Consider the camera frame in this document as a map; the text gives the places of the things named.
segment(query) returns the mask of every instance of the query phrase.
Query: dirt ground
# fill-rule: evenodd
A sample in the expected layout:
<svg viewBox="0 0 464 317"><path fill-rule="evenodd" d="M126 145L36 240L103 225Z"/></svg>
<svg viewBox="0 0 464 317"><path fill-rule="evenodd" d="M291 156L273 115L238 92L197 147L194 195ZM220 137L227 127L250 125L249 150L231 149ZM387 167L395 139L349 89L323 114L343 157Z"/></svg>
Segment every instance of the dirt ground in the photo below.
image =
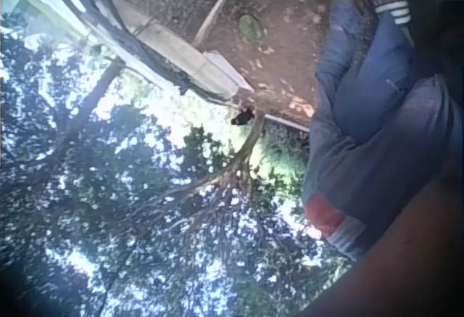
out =
<svg viewBox="0 0 464 317"><path fill-rule="evenodd" d="M130 0L188 42L216 1ZM330 0L228 0L201 51L220 52L259 94L266 112L307 126L317 105L315 66L329 7ZM259 42L243 40L243 15L255 17L265 31ZM234 101L253 105L249 99L240 91Z"/></svg>
<svg viewBox="0 0 464 317"><path fill-rule="evenodd" d="M206 49L219 51L256 91L267 90L261 105L268 112L308 125L317 105L315 66L329 7L330 0L231 0ZM264 28L258 44L241 37L238 20L245 14Z"/></svg>

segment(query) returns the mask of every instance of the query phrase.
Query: sandal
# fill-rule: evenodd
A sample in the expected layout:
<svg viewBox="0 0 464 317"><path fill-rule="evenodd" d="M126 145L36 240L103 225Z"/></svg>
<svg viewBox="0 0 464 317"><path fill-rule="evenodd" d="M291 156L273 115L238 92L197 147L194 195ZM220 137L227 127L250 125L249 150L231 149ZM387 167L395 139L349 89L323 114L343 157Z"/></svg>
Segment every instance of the sandal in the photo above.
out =
<svg viewBox="0 0 464 317"><path fill-rule="evenodd" d="M406 0L369 0L377 15L389 12L396 25L405 25L411 21L409 4Z"/></svg>

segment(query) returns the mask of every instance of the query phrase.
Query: tree branch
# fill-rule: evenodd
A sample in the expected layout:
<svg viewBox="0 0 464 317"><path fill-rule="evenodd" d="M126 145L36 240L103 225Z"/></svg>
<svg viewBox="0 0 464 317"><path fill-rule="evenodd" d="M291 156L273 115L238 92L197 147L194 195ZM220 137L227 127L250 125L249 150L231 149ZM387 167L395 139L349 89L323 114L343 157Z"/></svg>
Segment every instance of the tree branch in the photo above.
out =
<svg viewBox="0 0 464 317"><path fill-rule="evenodd" d="M158 206L166 197L175 197L176 200L167 203L164 207L155 211L155 213L160 213L160 215L156 217L156 220L159 220L170 209L181 205L187 199L198 194L207 186L224 181L229 181L230 176L236 175L237 171L243 167L244 162L249 163L249 156L253 152L253 148L256 145L258 138L261 136L264 121L265 113L262 111L257 111L254 117L252 131L246 138L240 150L235 154L233 159L224 168L218 170L217 172L208 174L203 178L200 178L199 180L194 181L192 183L169 189L161 196L151 197L145 204L143 204L137 210L135 210L130 217L124 219L124 221L128 220L129 218L132 218L135 215L138 215L142 210L145 210L148 207Z"/></svg>
<svg viewBox="0 0 464 317"><path fill-rule="evenodd" d="M40 187L49 181L54 169L66 156L66 152L70 147L70 142L75 138L79 130L86 123L88 117L94 111L100 99L107 92L109 86L119 75L123 67L124 63L121 62L119 57L109 65L96 86L92 89L91 93L83 100L82 107L79 109L78 114L70 120L69 125L66 125L67 130L57 139L54 151L46 158L48 160L47 164L31 173L24 181L6 185L2 189L3 195L9 194L17 189L22 189L22 192L26 193L26 188L28 186Z"/></svg>
<svg viewBox="0 0 464 317"><path fill-rule="evenodd" d="M117 281L117 278L119 277L119 273L121 272L121 270L125 267L125 263L128 261L129 257L132 255L132 252L135 250L136 248L136 243L128 249L128 252L126 253L126 255L123 257L123 260L121 261L120 265L118 266L116 272L113 274L113 276L111 277L111 279L109 280L109 283L108 283L108 286L107 286L107 289L104 293L104 296L103 296L103 301L101 302L101 305L96 313L95 316L98 316L98 317L101 317L102 316L102 313L103 313L103 310L104 310L104 307L107 305L107 301L108 301L108 294L109 292L111 291L111 289L113 288L113 286L115 285L115 282Z"/></svg>

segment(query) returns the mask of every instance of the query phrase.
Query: skin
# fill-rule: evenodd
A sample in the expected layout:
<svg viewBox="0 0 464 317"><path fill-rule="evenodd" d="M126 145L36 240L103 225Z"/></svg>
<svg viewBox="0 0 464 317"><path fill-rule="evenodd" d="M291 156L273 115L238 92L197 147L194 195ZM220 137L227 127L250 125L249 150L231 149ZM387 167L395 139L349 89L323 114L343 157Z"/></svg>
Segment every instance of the skin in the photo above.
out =
<svg viewBox="0 0 464 317"><path fill-rule="evenodd" d="M443 177L429 184L351 271L295 317L461 316L460 191L462 182L450 187Z"/></svg>

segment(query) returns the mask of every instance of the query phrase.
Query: foot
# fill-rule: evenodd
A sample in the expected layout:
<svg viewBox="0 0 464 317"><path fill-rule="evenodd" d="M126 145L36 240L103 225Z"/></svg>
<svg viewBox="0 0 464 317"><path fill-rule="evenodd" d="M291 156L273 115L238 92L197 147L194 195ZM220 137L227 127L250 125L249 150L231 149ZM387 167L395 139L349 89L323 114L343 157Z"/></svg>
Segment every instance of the foot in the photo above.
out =
<svg viewBox="0 0 464 317"><path fill-rule="evenodd" d="M406 35L411 44L413 40L407 27L411 21L409 4L406 0L371 0L374 11L377 15L391 14L395 23L401 27L402 32Z"/></svg>

